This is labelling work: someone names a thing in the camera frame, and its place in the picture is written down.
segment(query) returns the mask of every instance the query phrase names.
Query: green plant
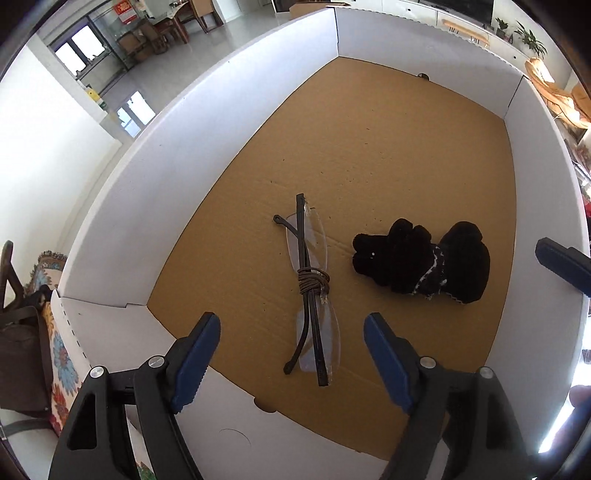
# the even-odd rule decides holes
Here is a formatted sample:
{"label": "green plant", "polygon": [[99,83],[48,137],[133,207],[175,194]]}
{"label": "green plant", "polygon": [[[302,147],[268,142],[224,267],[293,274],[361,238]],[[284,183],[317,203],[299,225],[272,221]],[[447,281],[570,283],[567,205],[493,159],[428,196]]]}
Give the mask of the green plant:
{"label": "green plant", "polygon": [[505,21],[502,21],[499,17],[495,18],[495,20],[499,24],[499,28],[501,30],[507,30],[507,27],[509,27],[509,24]]}
{"label": "green plant", "polygon": [[538,57],[544,58],[544,55],[548,53],[544,44],[535,37],[531,30],[527,31],[521,23],[517,23],[519,28],[515,30],[515,33],[521,37],[521,41],[533,50]]}

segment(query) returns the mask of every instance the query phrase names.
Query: floral fabric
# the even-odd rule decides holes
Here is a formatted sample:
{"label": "floral fabric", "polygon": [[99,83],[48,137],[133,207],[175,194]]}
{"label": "floral fabric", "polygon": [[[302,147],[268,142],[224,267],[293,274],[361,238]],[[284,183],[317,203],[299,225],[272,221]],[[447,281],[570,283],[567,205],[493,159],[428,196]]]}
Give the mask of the floral fabric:
{"label": "floral fabric", "polygon": [[53,367],[53,390],[51,392],[51,417],[50,422],[59,436],[66,423],[70,408],[74,403],[76,394],[82,386],[72,360],[64,347],[60,332],[56,327],[56,321],[51,312],[51,306],[46,303],[41,312],[47,324],[49,344],[51,346],[51,358]]}
{"label": "floral fabric", "polygon": [[[54,254],[52,252],[43,253],[39,257],[38,264],[31,273],[31,282],[25,288],[27,294],[35,292],[43,284],[48,285],[52,289],[57,288],[65,263],[66,257],[64,255]],[[84,378],[81,378],[81,376],[76,371],[74,363],[72,362],[72,359],[70,358],[70,355],[64,346],[64,342],[57,327],[56,320],[53,316],[53,313],[51,312],[51,304],[49,302],[44,305],[41,315],[43,316],[47,325],[53,368],[51,416],[49,420],[56,435],[60,436],[61,430],[66,424],[70,409],[74,403],[74,400],[76,399],[76,395],[80,390],[80,387],[82,386]],[[69,345],[74,345],[74,350],[76,350],[76,347],[78,347],[79,352],[74,352],[74,358],[84,360],[84,362],[79,362],[79,364],[84,366],[84,363],[86,363],[86,365],[89,365],[86,355],[84,355],[82,349],[80,348],[80,344],[76,341],[75,344],[72,343],[72,345]],[[129,424],[129,422],[128,426],[130,429],[131,443],[134,450],[134,455],[136,457],[136,464],[141,480],[156,480],[154,473],[148,465],[150,460],[148,458],[147,452],[145,451],[145,446],[141,435],[135,431],[134,427]]]}

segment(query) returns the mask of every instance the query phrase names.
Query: bag strap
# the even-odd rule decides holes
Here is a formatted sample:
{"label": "bag strap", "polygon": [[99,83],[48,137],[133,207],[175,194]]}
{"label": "bag strap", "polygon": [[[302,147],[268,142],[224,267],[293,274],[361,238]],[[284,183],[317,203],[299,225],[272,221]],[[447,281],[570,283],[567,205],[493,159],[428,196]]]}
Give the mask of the bag strap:
{"label": "bag strap", "polygon": [[35,307],[23,307],[10,312],[0,314],[0,327],[4,327],[9,323],[18,323],[21,320],[33,318],[37,315]]}
{"label": "bag strap", "polygon": [[51,399],[51,388],[53,383],[53,369],[51,367],[51,347],[49,345],[49,332],[47,324],[42,315],[35,307],[22,307],[0,314],[0,327],[9,323],[18,323],[21,320],[36,318],[37,330],[39,334],[39,347],[41,352],[41,366],[43,367],[43,378],[47,390],[47,395]]}
{"label": "bag strap", "polygon": [[29,430],[51,430],[53,427],[48,420],[45,419],[26,419],[18,420],[8,425],[0,423],[0,440],[7,440],[8,437],[21,432]]}

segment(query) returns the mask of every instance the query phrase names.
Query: red sign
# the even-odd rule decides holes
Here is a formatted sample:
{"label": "red sign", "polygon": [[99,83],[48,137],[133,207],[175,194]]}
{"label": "red sign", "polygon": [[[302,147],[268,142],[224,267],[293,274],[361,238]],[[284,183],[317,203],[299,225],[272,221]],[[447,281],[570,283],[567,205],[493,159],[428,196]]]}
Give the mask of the red sign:
{"label": "red sign", "polygon": [[135,13],[134,7],[131,6],[128,0],[122,0],[116,4],[113,10],[115,10],[115,13],[125,25],[138,18],[138,14]]}

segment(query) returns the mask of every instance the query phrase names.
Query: blue gripper pad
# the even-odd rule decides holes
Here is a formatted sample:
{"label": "blue gripper pad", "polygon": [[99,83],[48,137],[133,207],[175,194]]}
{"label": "blue gripper pad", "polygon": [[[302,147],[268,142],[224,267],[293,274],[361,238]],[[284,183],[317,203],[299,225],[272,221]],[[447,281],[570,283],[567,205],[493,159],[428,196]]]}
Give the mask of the blue gripper pad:
{"label": "blue gripper pad", "polygon": [[175,368],[171,362],[171,367],[176,370],[174,393],[170,401],[170,408],[174,414],[180,412],[195,398],[205,370],[220,341],[220,334],[220,319],[214,313],[208,312],[201,317],[188,337],[177,340],[185,343],[179,346],[184,358],[181,358],[180,366]]}
{"label": "blue gripper pad", "polygon": [[419,356],[407,340],[394,335],[384,317],[371,313],[363,325],[363,339],[374,359],[390,399],[410,414],[418,400]]}
{"label": "blue gripper pad", "polygon": [[591,258],[587,255],[542,238],[535,245],[535,256],[541,265],[591,297]]}

